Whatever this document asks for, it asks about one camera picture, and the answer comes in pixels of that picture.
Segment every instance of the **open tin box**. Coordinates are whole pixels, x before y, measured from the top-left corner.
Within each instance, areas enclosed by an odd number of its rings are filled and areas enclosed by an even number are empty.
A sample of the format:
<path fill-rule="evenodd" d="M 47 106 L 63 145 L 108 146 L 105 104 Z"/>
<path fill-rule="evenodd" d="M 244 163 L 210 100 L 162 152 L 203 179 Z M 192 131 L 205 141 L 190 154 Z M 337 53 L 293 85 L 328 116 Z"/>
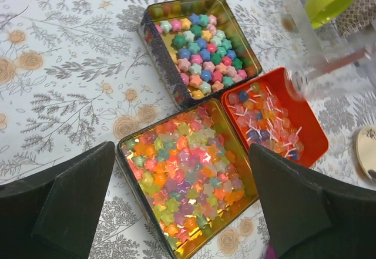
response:
<path fill-rule="evenodd" d="M 250 90 L 252 88 L 252 85 L 254 83 L 257 83 L 260 86 L 260 91 L 254 92 Z M 255 125 L 258 129 L 266 129 L 270 130 L 272 129 L 271 125 L 273 125 L 273 128 L 276 127 L 275 122 L 276 120 L 281 121 L 283 129 L 286 129 L 286 132 L 288 132 L 289 135 L 293 135 L 293 133 L 298 133 L 298 142 L 300 146 L 298 146 L 298 143 L 295 143 L 296 140 L 293 142 L 293 144 L 290 144 L 292 141 L 291 138 L 282 139 L 282 134 L 277 136 L 277 139 L 279 143 L 284 147 L 283 151 L 276 151 L 280 155 L 300 164 L 305 167 L 311 167 L 327 150 L 329 147 L 328 139 L 322 130 L 317 118 L 315 117 L 315 114 L 312 111 L 312 108 L 308 104 L 307 101 L 296 101 L 291 98 L 291 96 L 288 94 L 286 87 L 284 86 L 284 68 L 277 68 L 261 77 L 255 78 L 251 81 L 248 81 L 236 88 L 233 88 L 226 93 L 223 94 L 221 97 L 221 103 L 226 111 L 226 114 L 230 118 L 230 120 L 233 122 L 233 126 L 243 144 L 245 149 L 248 151 L 251 143 L 254 143 L 254 141 L 251 141 L 251 138 L 248 134 L 248 132 L 251 130 L 249 126 L 241 127 L 239 124 L 239 113 L 236 113 L 234 109 L 234 104 L 230 103 L 230 96 L 233 96 L 234 94 L 236 96 L 239 95 L 240 92 L 248 92 L 250 94 L 250 99 L 255 100 L 255 102 L 258 103 L 258 100 L 260 100 L 259 94 L 263 92 L 267 97 L 270 97 L 273 95 L 276 97 L 276 102 L 271 103 L 269 98 L 264 100 L 264 103 L 260 109 L 257 109 L 256 103 L 253 103 L 252 110 L 248 109 L 248 111 L 251 112 L 261 112 L 261 116 L 259 119 L 258 117 L 251 118 L 252 120 L 255 120 L 257 123 Z M 274 112 L 275 116 L 269 118 L 268 112 Z M 282 123 L 283 120 L 288 120 L 289 124 L 288 126 L 285 126 L 284 123 Z M 273 144 L 273 148 L 270 148 L 269 144 L 263 144 L 263 146 L 268 147 L 270 150 L 275 151 L 276 148 L 276 141 Z M 288 150 L 294 150 L 296 149 L 296 154 L 298 155 L 298 158 L 296 155 L 292 154 L 291 156 L 289 153 L 287 153 Z"/>
<path fill-rule="evenodd" d="M 202 137 L 194 137 L 200 132 Z M 117 160 L 172 258 L 193 256 L 258 198 L 247 153 L 216 99 L 125 137 Z M 183 177 L 178 171 L 185 172 Z"/>
<path fill-rule="evenodd" d="M 156 24 L 159 24 L 160 21 L 187 18 L 191 14 L 214 15 L 217 18 L 216 27 L 224 31 L 226 38 L 231 40 L 232 50 L 242 61 L 243 69 L 247 73 L 247 77 L 242 81 L 212 92 L 200 99 L 193 98 L 191 87 L 184 84 L 170 56 L 170 52 L 177 53 L 177 50 L 172 46 L 174 36 L 184 31 L 170 31 L 168 34 L 160 35 L 156 28 Z M 162 76 L 165 87 L 179 109 L 187 109 L 211 97 L 220 95 L 227 89 L 257 76 L 262 70 L 226 0 L 176 0 L 150 5 L 144 12 L 139 34 L 144 40 L 143 42 L 156 65 L 156 69 Z"/>

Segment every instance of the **clear plastic container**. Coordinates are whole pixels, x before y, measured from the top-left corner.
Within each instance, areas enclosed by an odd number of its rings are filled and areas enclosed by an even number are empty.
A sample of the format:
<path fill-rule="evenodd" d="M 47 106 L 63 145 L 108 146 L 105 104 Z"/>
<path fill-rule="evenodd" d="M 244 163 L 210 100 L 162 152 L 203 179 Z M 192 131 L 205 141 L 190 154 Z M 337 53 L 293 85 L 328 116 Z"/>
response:
<path fill-rule="evenodd" d="M 292 60 L 285 85 L 295 100 L 376 90 L 376 37 Z"/>

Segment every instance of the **orange candy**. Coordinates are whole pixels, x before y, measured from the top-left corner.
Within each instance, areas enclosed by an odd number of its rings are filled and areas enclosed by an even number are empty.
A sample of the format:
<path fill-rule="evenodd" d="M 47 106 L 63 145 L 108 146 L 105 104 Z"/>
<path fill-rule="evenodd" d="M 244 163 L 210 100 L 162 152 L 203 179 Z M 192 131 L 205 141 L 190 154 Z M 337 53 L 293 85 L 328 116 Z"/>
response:
<path fill-rule="evenodd" d="M 155 147 L 154 147 L 154 145 L 152 144 L 151 146 L 148 146 L 147 148 L 146 148 L 146 156 L 148 157 L 148 158 L 150 158 L 150 159 L 152 159 L 155 155 L 157 155 L 157 151 L 156 151 L 156 149 L 155 149 Z"/>
<path fill-rule="evenodd" d="M 165 184 L 166 181 L 167 181 L 166 174 L 164 174 L 164 173 L 154 174 L 154 183 L 157 186 L 163 187 L 163 185 Z"/>
<path fill-rule="evenodd" d="M 165 232 L 167 232 L 169 236 L 173 237 L 179 232 L 179 228 L 175 223 L 171 223 L 166 227 Z"/>
<path fill-rule="evenodd" d="M 197 228 L 197 221 L 195 217 L 188 218 L 184 223 L 184 227 L 188 229 L 190 232 Z"/>

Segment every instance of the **floral tablecloth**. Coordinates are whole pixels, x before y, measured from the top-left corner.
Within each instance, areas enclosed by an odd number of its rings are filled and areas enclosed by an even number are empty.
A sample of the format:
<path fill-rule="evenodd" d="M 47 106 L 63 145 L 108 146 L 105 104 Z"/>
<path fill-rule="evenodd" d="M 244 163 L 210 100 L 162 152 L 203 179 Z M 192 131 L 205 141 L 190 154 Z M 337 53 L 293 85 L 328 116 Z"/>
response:
<path fill-rule="evenodd" d="M 0 184 L 176 111 L 136 33 L 145 7 L 160 1 L 0 0 Z M 304 53 L 280 24 L 283 0 L 227 1 L 266 72 Z M 375 122 L 373 93 L 311 105 L 330 140 L 314 168 L 374 189 L 352 147 L 355 130 Z M 257 202 L 194 258 L 263 258 L 267 244 Z M 164 258 L 117 166 L 90 257 Z"/>

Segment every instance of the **flower print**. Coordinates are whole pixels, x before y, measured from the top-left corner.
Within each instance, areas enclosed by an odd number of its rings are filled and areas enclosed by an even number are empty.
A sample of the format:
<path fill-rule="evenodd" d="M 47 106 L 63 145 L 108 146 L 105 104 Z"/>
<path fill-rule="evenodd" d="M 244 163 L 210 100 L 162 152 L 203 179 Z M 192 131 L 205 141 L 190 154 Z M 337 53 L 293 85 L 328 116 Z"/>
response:
<path fill-rule="evenodd" d="M 8 40 L 11 43 L 19 44 L 22 43 L 26 39 L 26 35 L 21 30 L 15 30 L 12 33 L 9 34 Z"/>
<path fill-rule="evenodd" d="M 16 66 L 8 58 L 0 58 L 0 85 L 6 84 L 16 75 Z"/>
<path fill-rule="evenodd" d="M 243 219 L 239 224 L 239 234 L 243 237 L 249 236 L 253 232 L 253 222 L 250 218 Z"/>
<path fill-rule="evenodd" d="M 6 128 L 6 116 L 4 114 L 0 114 L 0 130 L 4 130 Z"/>
<path fill-rule="evenodd" d="M 25 70 L 37 70 L 43 65 L 43 57 L 37 52 L 25 52 L 16 58 L 15 63 Z"/>
<path fill-rule="evenodd" d="M 221 232 L 218 236 L 218 248 L 224 255 L 231 255 L 239 247 L 239 236 L 236 230 L 228 228 Z"/>
<path fill-rule="evenodd" d="M 139 109 L 139 113 L 137 114 L 140 121 L 142 123 L 150 123 L 154 121 L 154 119 L 157 116 L 157 113 L 155 112 L 155 108 L 152 105 L 143 105 Z"/>
<path fill-rule="evenodd" d="M 115 138 L 121 139 L 139 130 L 139 125 L 131 116 L 122 116 L 113 124 Z"/>
<path fill-rule="evenodd" d="M 124 95 L 125 95 L 125 99 L 131 102 L 136 99 L 137 92 L 134 89 L 128 89 L 125 91 Z"/>

